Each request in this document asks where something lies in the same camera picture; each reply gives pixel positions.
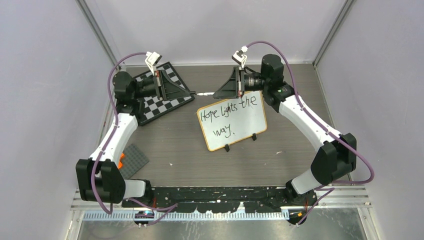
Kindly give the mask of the whiteboard marker pen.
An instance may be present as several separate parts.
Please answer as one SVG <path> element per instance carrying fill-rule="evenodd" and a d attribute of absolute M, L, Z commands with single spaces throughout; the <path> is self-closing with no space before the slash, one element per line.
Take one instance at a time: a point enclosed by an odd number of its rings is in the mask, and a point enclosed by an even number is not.
<path fill-rule="evenodd" d="M 196 93 L 195 95 L 197 96 L 213 96 L 214 92 L 199 92 Z"/>

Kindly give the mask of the yellow framed whiteboard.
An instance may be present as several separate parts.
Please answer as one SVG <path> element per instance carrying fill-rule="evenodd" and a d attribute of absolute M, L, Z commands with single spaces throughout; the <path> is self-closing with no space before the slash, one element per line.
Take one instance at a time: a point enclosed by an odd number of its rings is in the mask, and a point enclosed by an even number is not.
<path fill-rule="evenodd" d="M 268 128 L 260 91 L 249 91 L 241 98 L 225 99 L 201 107 L 196 115 L 210 152 L 251 138 Z"/>

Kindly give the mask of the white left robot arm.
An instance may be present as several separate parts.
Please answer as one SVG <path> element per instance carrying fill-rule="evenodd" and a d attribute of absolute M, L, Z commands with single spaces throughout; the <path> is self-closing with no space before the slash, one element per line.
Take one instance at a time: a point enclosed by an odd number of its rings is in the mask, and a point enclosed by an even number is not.
<path fill-rule="evenodd" d="M 114 87 L 112 125 L 97 149 L 87 159 L 79 159 L 75 170 L 80 197 L 84 201 L 118 204 L 134 198 L 141 207 L 153 202 L 151 184 L 143 179 L 124 179 L 118 165 L 121 155 L 144 116 L 146 97 L 175 100 L 195 94 L 172 81 L 165 70 L 137 81 L 126 71 L 109 78 Z"/>

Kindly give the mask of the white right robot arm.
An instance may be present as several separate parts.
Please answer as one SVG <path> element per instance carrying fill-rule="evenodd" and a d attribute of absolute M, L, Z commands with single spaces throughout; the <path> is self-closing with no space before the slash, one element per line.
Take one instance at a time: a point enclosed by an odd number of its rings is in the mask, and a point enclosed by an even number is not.
<path fill-rule="evenodd" d="M 293 84 L 284 80 L 284 64 L 275 54 L 262 57 L 260 71 L 246 66 L 247 55 L 237 51 L 229 79 L 215 93 L 215 99 L 240 99 L 246 91 L 261 91 L 264 101 L 292 122 L 316 150 L 307 171 L 289 180 L 283 197 L 291 205 L 299 205 L 306 193 L 334 183 L 356 169 L 356 138 L 329 126 L 301 99 Z"/>

